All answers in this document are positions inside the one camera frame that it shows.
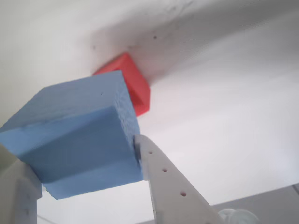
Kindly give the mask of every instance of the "white surface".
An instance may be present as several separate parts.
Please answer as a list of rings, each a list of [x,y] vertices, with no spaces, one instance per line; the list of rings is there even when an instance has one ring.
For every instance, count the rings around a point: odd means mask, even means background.
[[[31,168],[16,160],[0,175],[0,223],[36,224],[36,201],[42,184]]]
[[[152,88],[142,134],[209,203],[298,183],[298,10],[296,0],[3,0],[0,123],[41,88],[128,50]],[[45,193],[38,206],[57,224],[153,218],[145,182]]]
[[[218,213],[149,138],[135,136],[157,224],[224,224]]]
[[[52,223],[38,217],[37,224],[52,224]]]

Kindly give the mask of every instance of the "red block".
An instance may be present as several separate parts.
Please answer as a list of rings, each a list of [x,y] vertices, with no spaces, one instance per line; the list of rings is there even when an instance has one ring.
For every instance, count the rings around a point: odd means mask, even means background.
[[[149,111],[150,87],[128,53],[124,53],[109,62],[93,75],[115,70],[122,71],[136,116]]]

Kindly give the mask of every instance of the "white plastic part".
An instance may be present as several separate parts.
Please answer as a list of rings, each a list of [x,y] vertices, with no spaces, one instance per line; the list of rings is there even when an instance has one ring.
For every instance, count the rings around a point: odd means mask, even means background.
[[[167,156],[146,136],[135,136],[149,181],[157,224],[223,224],[223,220]]]
[[[0,150],[0,157],[11,157]],[[0,172],[0,224],[36,224],[42,184],[31,168],[15,159]]]
[[[260,224],[259,219],[250,211],[244,209],[224,209],[219,215],[225,224]]]

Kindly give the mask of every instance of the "blue foam block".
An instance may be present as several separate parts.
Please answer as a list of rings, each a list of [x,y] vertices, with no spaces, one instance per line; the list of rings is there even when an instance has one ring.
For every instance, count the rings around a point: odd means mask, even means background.
[[[56,199],[142,180],[136,115],[120,71],[42,89],[0,128]]]

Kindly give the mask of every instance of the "foam block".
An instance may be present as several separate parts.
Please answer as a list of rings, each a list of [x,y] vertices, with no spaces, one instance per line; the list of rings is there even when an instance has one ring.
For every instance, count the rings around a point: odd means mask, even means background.
[[[121,71],[42,89],[0,128],[56,199],[142,180],[136,115]]]

